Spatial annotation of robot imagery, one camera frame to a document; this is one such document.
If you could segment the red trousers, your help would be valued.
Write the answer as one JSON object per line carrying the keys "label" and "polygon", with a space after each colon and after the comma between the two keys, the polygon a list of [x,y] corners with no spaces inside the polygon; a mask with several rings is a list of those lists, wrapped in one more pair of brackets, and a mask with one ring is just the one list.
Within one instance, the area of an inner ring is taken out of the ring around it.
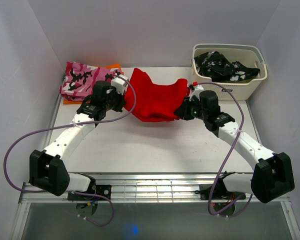
{"label": "red trousers", "polygon": [[170,85],[155,84],[146,72],[135,68],[129,83],[124,108],[137,119],[151,123],[180,119],[175,111],[190,93],[187,79],[179,78]]}

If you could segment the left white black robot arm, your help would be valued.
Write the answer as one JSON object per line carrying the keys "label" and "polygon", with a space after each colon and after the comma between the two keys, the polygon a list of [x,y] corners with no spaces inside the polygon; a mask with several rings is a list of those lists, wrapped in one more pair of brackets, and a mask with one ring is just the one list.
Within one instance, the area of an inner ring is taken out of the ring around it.
{"label": "left white black robot arm", "polygon": [[95,181],[82,173],[69,173],[66,161],[106,117],[107,111],[122,111],[127,85],[124,76],[94,84],[92,94],[84,98],[69,127],[43,150],[34,150],[30,154],[29,183],[32,186],[55,196],[78,191],[85,200],[90,200],[96,195]]}

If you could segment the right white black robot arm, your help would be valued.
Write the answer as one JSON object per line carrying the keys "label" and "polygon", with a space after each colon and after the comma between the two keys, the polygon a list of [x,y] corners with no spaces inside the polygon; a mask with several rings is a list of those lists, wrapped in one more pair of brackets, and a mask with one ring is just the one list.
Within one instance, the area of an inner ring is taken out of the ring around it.
{"label": "right white black robot arm", "polygon": [[210,188],[212,197],[227,199],[233,193],[254,195],[260,202],[268,203],[295,189],[290,157],[264,147],[240,129],[229,114],[222,112],[217,94],[200,85],[190,88],[190,95],[175,111],[180,119],[200,119],[206,129],[230,145],[250,165],[253,173],[224,172],[215,187]]}

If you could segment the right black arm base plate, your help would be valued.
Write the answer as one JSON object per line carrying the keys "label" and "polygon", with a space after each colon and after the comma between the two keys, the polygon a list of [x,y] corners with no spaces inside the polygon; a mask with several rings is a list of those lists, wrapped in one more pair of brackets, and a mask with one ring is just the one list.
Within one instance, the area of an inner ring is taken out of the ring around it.
{"label": "right black arm base plate", "polygon": [[[212,185],[200,184],[199,189],[195,190],[194,193],[200,195],[201,200],[208,200],[211,191]],[[246,194],[240,192],[230,192],[224,186],[220,186],[217,184],[214,188],[211,199],[230,201],[235,200],[238,197],[240,200],[245,200]]]}

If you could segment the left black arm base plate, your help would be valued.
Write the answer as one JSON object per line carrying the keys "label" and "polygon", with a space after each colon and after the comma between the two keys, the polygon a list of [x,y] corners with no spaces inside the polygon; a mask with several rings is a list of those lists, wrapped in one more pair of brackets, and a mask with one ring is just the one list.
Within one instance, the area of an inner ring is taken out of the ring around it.
{"label": "left black arm base plate", "polygon": [[[85,192],[85,194],[101,195],[108,199],[111,199],[111,193],[112,193],[112,186],[109,184],[93,185],[90,186],[88,190]],[[70,192],[67,195],[68,201],[93,201],[95,199],[97,198],[93,196],[79,195]]]}

